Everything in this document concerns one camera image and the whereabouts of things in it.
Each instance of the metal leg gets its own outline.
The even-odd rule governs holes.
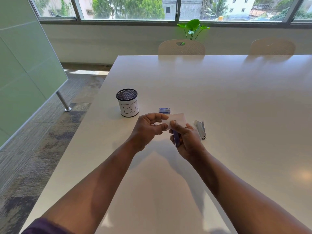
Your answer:
[[[57,96],[59,97],[60,101],[62,102],[62,104],[65,107],[65,112],[69,112],[71,110],[71,108],[67,105],[67,103],[65,102],[63,96],[60,94],[60,91],[57,91]]]

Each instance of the chair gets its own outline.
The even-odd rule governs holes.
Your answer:
[[[249,55],[294,55],[293,42],[279,38],[264,38],[254,41]]]
[[[158,55],[205,55],[205,52],[204,44],[189,39],[168,40],[158,47]]]

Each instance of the purple sleeve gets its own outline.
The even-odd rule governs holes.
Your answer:
[[[68,234],[64,228],[57,226],[45,218],[35,219],[21,234]]]

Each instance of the gray carpet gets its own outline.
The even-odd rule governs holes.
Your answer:
[[[0,233],[18,233],[60,161],[105,76],[68,75],[57,96],[0,151]]]

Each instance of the forearm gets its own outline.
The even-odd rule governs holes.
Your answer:
[[[94,233],[137,151],[122,144],[42,217],[73,233]]]
[[[311,233],[301,222],[205,152],[191,165],[240,234]]]

